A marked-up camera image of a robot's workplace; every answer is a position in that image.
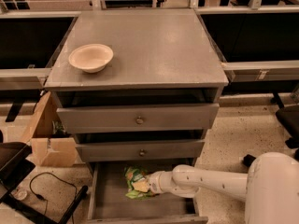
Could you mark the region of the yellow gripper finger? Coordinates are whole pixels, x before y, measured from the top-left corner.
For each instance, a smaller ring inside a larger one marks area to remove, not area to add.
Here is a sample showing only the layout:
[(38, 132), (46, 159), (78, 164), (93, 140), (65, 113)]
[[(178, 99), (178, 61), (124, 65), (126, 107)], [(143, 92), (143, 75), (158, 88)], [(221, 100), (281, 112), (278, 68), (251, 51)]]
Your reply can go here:
[(150, 185), (147, 179), (143, 178), (133, 183), (133, 187), (135, 190), (140, 192), (148, 192), (150, 190)]

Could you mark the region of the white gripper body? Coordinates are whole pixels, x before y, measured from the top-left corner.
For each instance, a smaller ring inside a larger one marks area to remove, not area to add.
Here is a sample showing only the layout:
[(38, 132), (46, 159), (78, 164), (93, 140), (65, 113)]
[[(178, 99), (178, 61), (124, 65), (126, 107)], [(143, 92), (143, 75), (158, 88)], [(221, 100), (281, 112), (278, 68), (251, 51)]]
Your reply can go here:
[(172, 173), (166, 171), (158, 171), (148, 178), (149, 188), (153, 193), (162, 194), (170, 192), (173, 188)]

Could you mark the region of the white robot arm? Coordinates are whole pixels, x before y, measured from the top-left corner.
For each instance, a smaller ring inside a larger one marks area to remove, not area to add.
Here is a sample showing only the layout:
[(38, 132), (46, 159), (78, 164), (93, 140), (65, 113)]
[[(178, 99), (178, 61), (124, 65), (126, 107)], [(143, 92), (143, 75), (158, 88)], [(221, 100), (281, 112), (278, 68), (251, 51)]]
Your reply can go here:
[(245, 224), (299, 224), (299, 162), (283, 153), (255, 158), (245, 174), (178, 165), (133, 183), (139, 192), (192, 198), (200, 188), (245, 203)]

